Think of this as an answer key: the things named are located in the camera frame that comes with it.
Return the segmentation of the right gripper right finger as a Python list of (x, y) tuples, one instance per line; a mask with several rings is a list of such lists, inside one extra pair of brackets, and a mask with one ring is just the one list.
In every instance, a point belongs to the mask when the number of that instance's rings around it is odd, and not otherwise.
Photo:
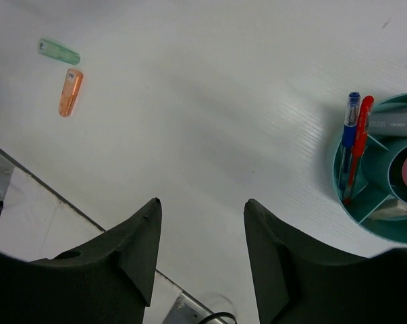
[(254, 199), (244, 226), (261, 323), (407, 323), (407, 248), (350, 254)]

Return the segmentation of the red ballpoint pen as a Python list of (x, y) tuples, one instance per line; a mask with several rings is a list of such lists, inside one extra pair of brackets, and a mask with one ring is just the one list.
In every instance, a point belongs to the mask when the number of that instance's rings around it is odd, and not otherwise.
[(354, 191), (354, 184), (356, 181), (356, 175), (358, 172), (358, 166), (360, 163), (360, 158), (364, 154), (364, 150), (367, 143), (368, 136), (368, 121), (369, 115), (373, 108), (374, 97), (371, 95), (366, 96), (361, 99), (360, 96), (360, 108), (358, 114), (358, 122), (356, 126), (356, 134), (354, 139), (354, 146), (351, 150), (351, 160), (350, 168), (348, 173), (348, 179), (346, 187), (344, 190), (341, 190), (342, 193), (342, 202), (344, 205), (350, 204), (352, 200), (352, 195)]

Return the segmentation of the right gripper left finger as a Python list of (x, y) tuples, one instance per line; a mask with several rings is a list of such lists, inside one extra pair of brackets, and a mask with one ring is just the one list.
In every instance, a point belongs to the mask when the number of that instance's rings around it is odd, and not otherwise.
[(158, 198), (53, 259), (0, 253), (0, 323), (142, 323), (161, 236)]

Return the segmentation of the grey orange highlighter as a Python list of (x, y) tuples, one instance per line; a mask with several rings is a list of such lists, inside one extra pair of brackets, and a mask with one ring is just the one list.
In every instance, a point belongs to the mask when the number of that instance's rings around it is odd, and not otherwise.
[(407, 113), (378, 113), (370, 116), (369, 134), (407, 137)]

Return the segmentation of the blue ballpoint pen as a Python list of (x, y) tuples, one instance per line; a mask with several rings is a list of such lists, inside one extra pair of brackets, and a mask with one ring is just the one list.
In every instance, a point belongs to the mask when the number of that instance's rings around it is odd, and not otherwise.
[(342, 151), (338, 178), (338, 188), (340, 190), (345, 189), (348, 179), (351, 160), (351, 150), (352, 147), (354, 146), (359, 108), (360, 108), (360, 93), (351, 92), (348, 95), (348, 102), (346, 106), (346, 115), (344, 118), (344, 128), (341, 142)]

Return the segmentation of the green highlighter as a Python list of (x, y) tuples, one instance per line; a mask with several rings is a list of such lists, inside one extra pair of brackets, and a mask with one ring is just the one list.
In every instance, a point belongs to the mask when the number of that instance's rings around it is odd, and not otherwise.
[(78, 65), (80, 62), (80, 55), (78, 53), (46, 38), (39, 40), (37, 50), (41, 55), (64, 63)]

